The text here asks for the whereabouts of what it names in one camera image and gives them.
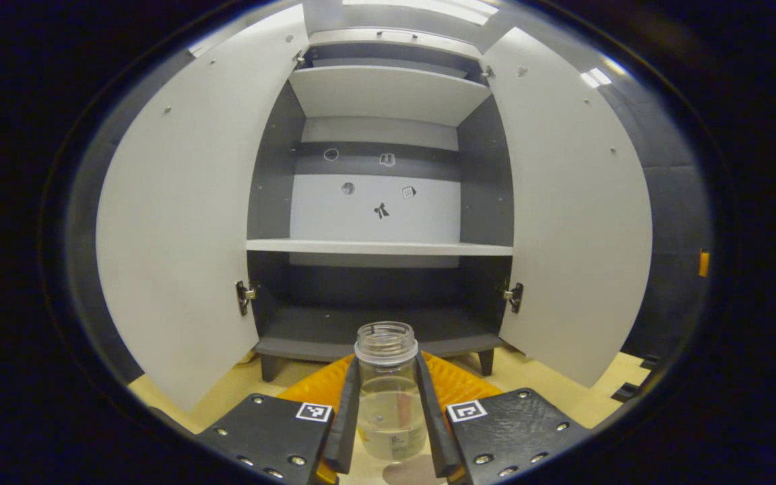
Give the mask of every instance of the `wooden floor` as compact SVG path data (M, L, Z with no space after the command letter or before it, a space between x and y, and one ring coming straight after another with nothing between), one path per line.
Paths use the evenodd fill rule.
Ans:
M478 357L474 354L448 360L480 375ZM638 385L643 382L649 371L640 367L642 362L643 359L639 357L619 353L594 387L588 389L563 377L541 362L527 359L519 351L501 347L496 349L492 375L484 377L484 380L506 392L520 387L531 387L573 420L586 428L591 428L621 406L620 402L610 399L610 396L622 387L623 383ZM170 403L147 375L138 378L130 384L129 388L145 404L163 410L187 430L198 433L224 416L250 393L275 396L325 365L321 362L284 360L277 378L272 383L264 383L259 372L258 358L249 363L241 363L232 368L190 412L183 412ZM429 461L429 445L425 445L424 450L427 453L426 458L419 457L420 459L413 459L407 463L392 465L388 461L379 461L364 453L364 447L356 433L351 473L348 476L341 476L341 479L347 483L388 483L388 485L444 483L444 479L435 477L430 481L423 479L427 470L429 473L433 470L432 463Z

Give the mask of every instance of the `orange tag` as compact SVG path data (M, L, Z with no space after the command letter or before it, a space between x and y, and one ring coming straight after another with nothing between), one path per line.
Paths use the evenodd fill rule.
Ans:
M412 424L412 396L397 393L397 421L401 428Z
M709 275L709 252L699 249L699 275L705 278Z

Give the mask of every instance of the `clear glass jar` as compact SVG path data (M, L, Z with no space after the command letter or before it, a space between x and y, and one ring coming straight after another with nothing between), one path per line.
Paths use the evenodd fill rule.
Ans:
M403 461L424 447L427 427L418 392L416 355L415 331L406 323L367 323L358 329L358 434L373 457Z

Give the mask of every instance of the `cabinet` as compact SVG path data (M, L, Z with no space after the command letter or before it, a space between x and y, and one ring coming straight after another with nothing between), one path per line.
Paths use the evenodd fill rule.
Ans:
M584 386L606 370L651 248L624 129L522 31L483 55L435 37L309 38L298 5L133 121L104 179L98 273L127 349L182 409L249 350L329 361L379 319L437 355L504 340ZM245 313L237 282L258 286Z

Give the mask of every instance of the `open cabinet door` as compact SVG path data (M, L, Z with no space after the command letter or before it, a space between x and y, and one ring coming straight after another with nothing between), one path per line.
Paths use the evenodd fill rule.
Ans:
M499 337L591 387L643 300L651 207L631 139L579 72L519 28L484 53L514 184L511 288Z
M98 208L104 298L133 358L187 411L258 341L241 316L253 164L274 100L306 50L302 6L187 65L133 120Z

